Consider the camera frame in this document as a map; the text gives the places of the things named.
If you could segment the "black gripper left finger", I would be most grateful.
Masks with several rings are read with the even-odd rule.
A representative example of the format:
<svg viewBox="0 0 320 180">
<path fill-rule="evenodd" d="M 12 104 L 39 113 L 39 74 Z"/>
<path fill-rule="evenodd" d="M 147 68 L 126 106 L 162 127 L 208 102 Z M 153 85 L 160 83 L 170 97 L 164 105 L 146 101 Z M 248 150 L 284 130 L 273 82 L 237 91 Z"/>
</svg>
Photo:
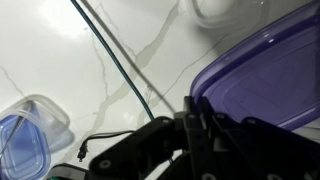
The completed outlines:
<svg viewBox="0 0 320 180">
<path fill-rule="evenodd" d="M 143 180 L 186 145 L 183 121 L 160 116 L 93 158 L 90 180 Z"/>
</svg>

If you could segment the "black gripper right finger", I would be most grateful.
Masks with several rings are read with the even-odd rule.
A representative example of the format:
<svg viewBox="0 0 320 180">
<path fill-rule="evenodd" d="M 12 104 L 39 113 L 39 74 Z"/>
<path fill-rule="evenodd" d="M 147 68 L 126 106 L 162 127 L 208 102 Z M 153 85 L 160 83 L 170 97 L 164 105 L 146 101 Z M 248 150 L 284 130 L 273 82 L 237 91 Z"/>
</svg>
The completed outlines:
<svg viewBox="0 0 320 180">
<path fill-rule="evenodd" d="M 204 180 L 320 180 L 319 144 L 248 117 L 237 123 L 207 99 L 184 98 L 192 173 Z"/>
</svg>

